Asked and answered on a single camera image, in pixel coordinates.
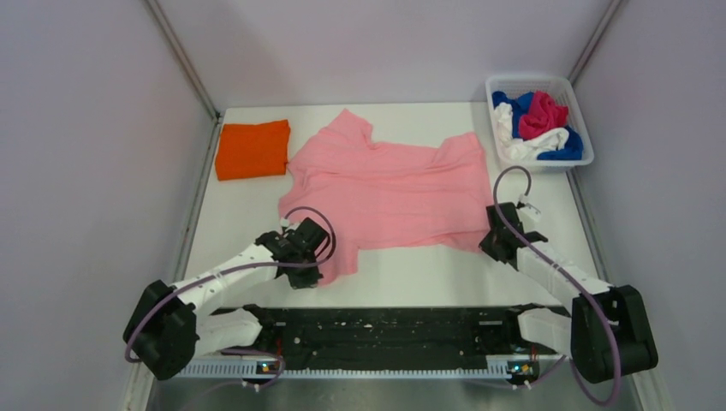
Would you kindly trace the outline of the pink t shirt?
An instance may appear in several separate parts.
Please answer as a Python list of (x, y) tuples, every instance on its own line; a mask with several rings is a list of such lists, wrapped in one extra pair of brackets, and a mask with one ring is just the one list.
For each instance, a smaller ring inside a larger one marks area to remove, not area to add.
[(373, 126), (343, 110), (289, 160), (293, 186), (282, 215), (314, 208), (336, 232), (323, 263), (324, 284), (355, 274), (361, 250), (445, 245), (476, 252), (490, 230), (493, 202), (478, 136), (452, 136), (438, 147), (372, 140)]

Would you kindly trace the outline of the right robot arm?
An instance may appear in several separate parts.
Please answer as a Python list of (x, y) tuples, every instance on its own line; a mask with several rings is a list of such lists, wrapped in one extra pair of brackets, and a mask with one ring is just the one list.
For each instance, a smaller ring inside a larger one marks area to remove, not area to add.
[(636, 288), (589, 277), (539, 232), (525, 232), (515, 204), (489, 205), (486, 212), (490, 231), (480, 249), (531, 278), (566, 311), (537, 303), (509, 308), (502, 329), (508, 350), (524, 353), (535, 343), (550, 348), (593, 384), (658, 365), (646, 306)]

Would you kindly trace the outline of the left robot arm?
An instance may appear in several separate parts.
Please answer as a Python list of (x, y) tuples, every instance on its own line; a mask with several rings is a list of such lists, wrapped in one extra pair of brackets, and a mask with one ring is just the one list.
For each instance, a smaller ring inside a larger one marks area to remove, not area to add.
[[(191, 360), (227, 348), (255, 354), (271, 349), (274, 330), (250, 308), (229, 308), (234, 297), (261, 283), (287, 277), (291, 288), (314, 288), (319, 267), (335, 252), (330, 221), (307, 217), (260, 235), (231, 259), (196, 277), (157, 280), (141, 294), (123, 332), (124, 356), (159, 380), (174, 377)], [(229, 308), (222, 313), (222, 308)]]

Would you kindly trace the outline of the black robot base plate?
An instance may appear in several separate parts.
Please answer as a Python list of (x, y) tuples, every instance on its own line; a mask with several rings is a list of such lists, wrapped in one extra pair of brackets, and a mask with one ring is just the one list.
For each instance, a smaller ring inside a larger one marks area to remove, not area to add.
[(289, 371), (469, 371), (554, 355), (512, 339), (504, 307), (246, 309), (263, 326), (246, 348), (282, 356)]

